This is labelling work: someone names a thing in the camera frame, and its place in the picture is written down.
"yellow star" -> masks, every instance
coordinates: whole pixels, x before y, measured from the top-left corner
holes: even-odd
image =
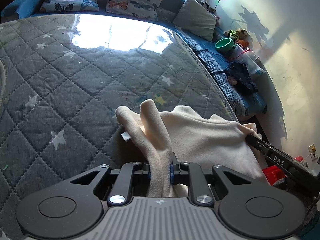
[[[163,100],[162,96],[157,95],[155,95],[155,101],[161,104],[161,106],[166,103],[166,101]]]

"gray pillow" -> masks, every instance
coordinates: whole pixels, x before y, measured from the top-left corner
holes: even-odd
[[[173,24],[212,41],[216,18],[196,0],[186,0],[182,5]]]

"white wall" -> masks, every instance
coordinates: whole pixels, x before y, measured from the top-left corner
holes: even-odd
[[[248,30],[268,72],[257,85],[270,143],[294,157],[313,143],[320,153],[320,0],[222,0],[217,15],[223,30]]]

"green bowl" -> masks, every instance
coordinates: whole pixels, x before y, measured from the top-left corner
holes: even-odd
[[[215,47],[216,47],[217,52],[225,53],[228,50],[231,50],[233,45],[234,45],[234,42],[231,38],[224,38],[224,39],[218,41],[215,44]]]

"black circular disc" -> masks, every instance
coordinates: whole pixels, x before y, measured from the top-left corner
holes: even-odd
[[[269,197],[255,197],[245,204],[247,210],[257,217],[271,218],[279,215],[282,210],[282,204],[276,199]]]
[[[94,226],[102,213],[101,201],[92,188],[58,183],[24,198],[17,206],[16,217],[25,234],[64,239]]]
[[[230,229],[254,239],[292,235],[305,217],[302,202],[287,192],[260,184],[241,185],[220,202],[220,217]]]
[[[46,217],[61,218],[71,214],[76,209],[76,203],[67,197],[51,197],[42,201],[38,208]]]

